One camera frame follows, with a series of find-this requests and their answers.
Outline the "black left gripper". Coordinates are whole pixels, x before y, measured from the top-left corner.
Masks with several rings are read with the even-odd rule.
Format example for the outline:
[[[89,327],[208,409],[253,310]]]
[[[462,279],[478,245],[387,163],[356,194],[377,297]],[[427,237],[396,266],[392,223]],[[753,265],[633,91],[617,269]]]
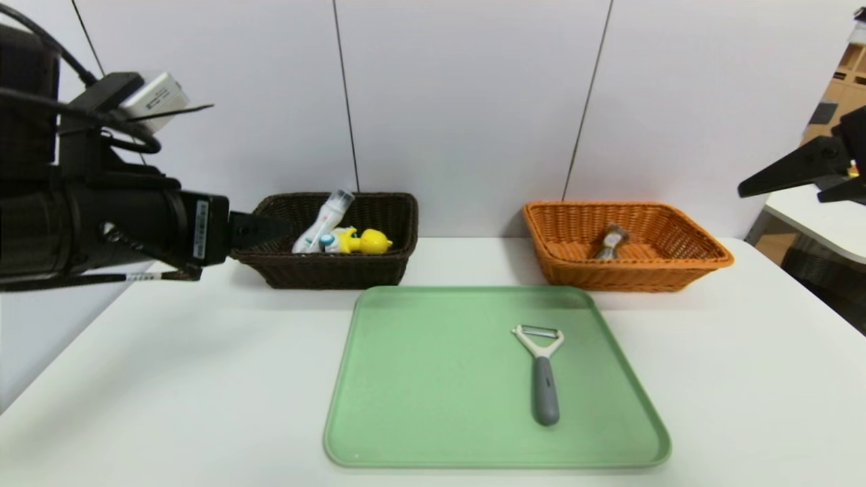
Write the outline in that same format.
[[[170,261],[207,267],[229,249],[261,246],[293,233],[287,220],[229,213],[225,196],[183,191],[166,176],[65,179],[63,269],[83,273],[145,262],[145,250]]]

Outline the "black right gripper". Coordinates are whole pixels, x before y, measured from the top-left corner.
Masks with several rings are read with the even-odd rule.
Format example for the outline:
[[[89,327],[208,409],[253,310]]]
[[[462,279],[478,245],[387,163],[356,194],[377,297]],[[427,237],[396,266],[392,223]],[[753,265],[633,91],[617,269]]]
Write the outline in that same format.
[[[832,137],[819,136],[801,145],[738,185],[738,195],[749,198],[788,190],[817,180],[819,202],[850,201],[865,204],[865,108],[842,115],[831,130]],[[854,166],[858,175],[841,176]]]

